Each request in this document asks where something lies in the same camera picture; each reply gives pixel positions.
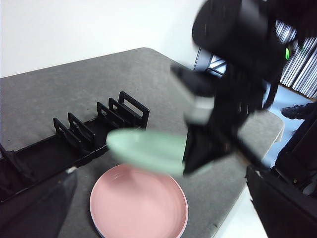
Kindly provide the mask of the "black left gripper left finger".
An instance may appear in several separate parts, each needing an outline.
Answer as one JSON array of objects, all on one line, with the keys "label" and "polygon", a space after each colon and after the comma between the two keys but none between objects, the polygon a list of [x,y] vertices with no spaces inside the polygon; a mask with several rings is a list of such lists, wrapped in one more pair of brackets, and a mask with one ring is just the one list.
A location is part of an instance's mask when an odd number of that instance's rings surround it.
[{"label": "black left gripper left finger", "polygon": [[77,187],[70,168],[0,205],[2,238],[56,238]]}]

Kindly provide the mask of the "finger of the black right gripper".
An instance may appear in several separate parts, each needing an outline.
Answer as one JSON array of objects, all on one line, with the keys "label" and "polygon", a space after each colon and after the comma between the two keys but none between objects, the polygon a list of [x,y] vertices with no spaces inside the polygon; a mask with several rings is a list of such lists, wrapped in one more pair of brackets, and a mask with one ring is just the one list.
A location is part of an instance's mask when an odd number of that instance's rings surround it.
[{"label": "finger of the black right gripper", "polygon": [[215,127],[189,125],[183,156],[184,174],[191,174],[231,152],[231,143]]}]

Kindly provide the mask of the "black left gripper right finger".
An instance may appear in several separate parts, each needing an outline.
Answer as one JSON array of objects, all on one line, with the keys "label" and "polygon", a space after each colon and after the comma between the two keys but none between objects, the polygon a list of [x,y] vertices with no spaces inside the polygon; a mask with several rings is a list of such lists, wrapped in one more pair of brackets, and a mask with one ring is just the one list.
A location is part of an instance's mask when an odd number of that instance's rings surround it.
[{"label": "black left gripper right finger", "polygon": [[268,172],[249,165],[251,202],[269,238],[315,238],[317,200]]}]

